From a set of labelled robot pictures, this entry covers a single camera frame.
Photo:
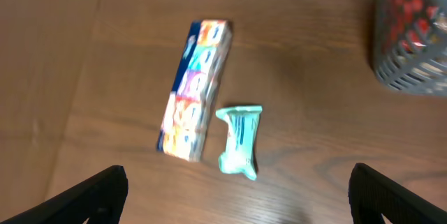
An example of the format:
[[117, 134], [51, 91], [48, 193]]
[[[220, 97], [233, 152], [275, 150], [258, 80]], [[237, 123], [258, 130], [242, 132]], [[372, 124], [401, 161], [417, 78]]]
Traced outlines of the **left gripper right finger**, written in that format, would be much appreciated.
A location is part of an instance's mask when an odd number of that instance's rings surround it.
[[349, 179], [354, 224], [446, 224], [446, 212], [364, 163]]

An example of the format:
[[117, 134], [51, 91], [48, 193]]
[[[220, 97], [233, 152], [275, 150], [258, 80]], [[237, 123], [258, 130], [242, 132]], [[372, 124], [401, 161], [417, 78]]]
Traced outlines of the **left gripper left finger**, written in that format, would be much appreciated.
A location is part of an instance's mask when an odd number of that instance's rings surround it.
[[118, 224], [128, 190], [124, 168], [113, 165], [2, 224]]

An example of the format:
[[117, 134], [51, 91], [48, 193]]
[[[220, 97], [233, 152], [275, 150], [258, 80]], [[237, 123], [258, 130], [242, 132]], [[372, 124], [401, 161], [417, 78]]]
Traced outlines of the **Kleenex tissue multipack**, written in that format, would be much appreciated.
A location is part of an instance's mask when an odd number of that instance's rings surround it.
[[192, 22], [169, 93], [157, 151], [189, 162], [200, 160], [232, 37], [228, 20]]

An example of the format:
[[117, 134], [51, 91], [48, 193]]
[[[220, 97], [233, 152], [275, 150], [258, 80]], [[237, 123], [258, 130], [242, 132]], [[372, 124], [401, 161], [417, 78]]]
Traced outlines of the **teal wet wipes packet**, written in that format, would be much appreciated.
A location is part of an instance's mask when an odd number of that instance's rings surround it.
[[219, 169], [224, 174], [244, 174], [255, 181], [254, 144], [263, 107], [243, 105], [221, 108], [216, 117], [228, 125], [226, 149], [219, 157]]

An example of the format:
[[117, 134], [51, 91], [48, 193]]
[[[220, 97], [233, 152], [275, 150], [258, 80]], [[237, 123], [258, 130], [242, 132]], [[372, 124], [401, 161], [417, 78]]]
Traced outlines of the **orange spaghetti packet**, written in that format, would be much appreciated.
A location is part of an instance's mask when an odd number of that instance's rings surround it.
[[385, 0], [381, 51], [401, 46], [408, 54], [425, 51], [446, 33], [446, 13], [427, 0]]

